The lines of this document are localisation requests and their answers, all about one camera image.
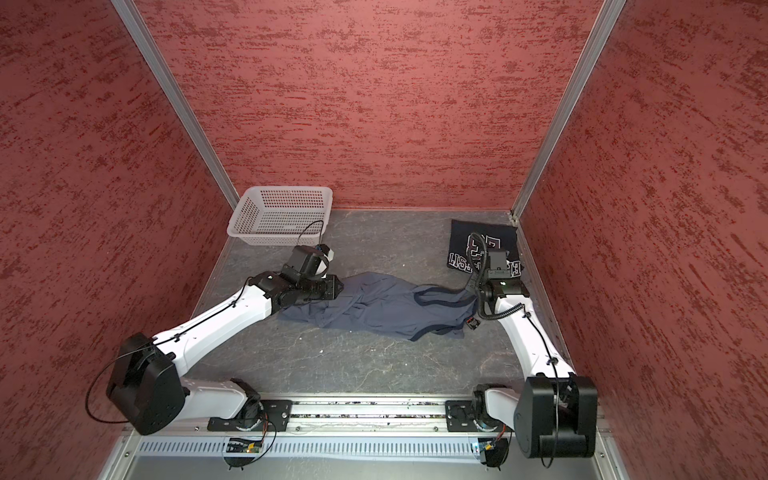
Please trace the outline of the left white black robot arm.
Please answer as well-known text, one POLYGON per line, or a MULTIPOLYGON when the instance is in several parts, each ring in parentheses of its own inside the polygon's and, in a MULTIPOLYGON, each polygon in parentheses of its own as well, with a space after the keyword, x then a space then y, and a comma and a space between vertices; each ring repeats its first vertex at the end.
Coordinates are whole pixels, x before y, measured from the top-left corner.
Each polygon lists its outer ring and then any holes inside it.
POLYGON ((106 396, 141 435, 187 419, 220 419, 236 430, 264 427, 261 396, 241 379, 187 379, 192 367, 251 325, 292 306, 334 300, 343 291, 335 275, 292 279, 263 272, 219 305, 148 337, 137 333, 119 349, 106 396))

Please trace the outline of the navy tank top red trim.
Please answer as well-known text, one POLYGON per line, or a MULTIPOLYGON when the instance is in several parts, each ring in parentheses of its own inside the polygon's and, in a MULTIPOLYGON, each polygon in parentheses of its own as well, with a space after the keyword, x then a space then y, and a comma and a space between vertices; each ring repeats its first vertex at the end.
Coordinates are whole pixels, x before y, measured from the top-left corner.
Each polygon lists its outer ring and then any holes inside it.
POLYGON ((462 220, 451 220, 450 238, 446 265, 448 268, 464 273, 470 273, 470 262, 479 266, 481 247, 471 237, 472 233, 479 234, 485 241, 488 250, 498 249, 507 252, 507 264, 510 276, 518 278, 522 275, 523 264, 517 245, 517 229, 509 225, 488 224, 462 220))

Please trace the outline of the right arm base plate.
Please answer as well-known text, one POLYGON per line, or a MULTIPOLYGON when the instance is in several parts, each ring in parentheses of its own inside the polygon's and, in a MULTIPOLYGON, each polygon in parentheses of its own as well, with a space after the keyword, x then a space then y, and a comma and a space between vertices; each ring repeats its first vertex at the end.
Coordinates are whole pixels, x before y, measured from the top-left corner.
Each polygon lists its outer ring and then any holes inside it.
POLYGON ((502 431, 503 422, 488 413, 484 401, 447 400, 444 406, 449 432, 497 434, 502 431))

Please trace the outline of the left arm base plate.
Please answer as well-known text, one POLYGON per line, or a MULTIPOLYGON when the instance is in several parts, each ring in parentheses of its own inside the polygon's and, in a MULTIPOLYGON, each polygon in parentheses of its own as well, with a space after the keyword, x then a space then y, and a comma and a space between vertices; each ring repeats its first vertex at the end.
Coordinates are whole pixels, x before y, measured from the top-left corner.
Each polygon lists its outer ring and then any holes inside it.
POLYGON ((278 432, 287 428, 293 402, 290 400, 248 400, 230 419, 212 417, 207 424, 211 432, 263 432, 272 427, 278 432))

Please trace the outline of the grey-blue tank top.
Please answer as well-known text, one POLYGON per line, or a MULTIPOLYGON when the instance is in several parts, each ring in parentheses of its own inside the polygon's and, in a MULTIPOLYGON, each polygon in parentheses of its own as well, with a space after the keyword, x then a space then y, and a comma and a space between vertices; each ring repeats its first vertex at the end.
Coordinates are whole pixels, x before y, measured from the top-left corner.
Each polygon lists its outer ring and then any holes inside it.
POLYGON ((415 342, 427 334, 461 338, 477 303, 466 289, 416 285, 381 273, 355 275, 342 283, 336 299, 292 306, 277 318, 415 342))

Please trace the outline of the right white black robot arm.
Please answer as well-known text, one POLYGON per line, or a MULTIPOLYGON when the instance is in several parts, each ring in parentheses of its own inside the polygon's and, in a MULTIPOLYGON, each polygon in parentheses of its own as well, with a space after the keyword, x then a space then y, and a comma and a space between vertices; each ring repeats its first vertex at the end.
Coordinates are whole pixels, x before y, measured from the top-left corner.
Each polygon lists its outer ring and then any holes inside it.
POLYGON ((511 284, 510 280, 470 284, 476 297, 473 318, 503 327, 525 374, 519 393, 501 385, 476 387, 475 427, 496 433, 498 440, 510 431, 525 457, 538 458, 547 467, 556 458, 591 457, 597 441, 597 387, 560 355, 533 301, 523 288, 510 291, 511 284))

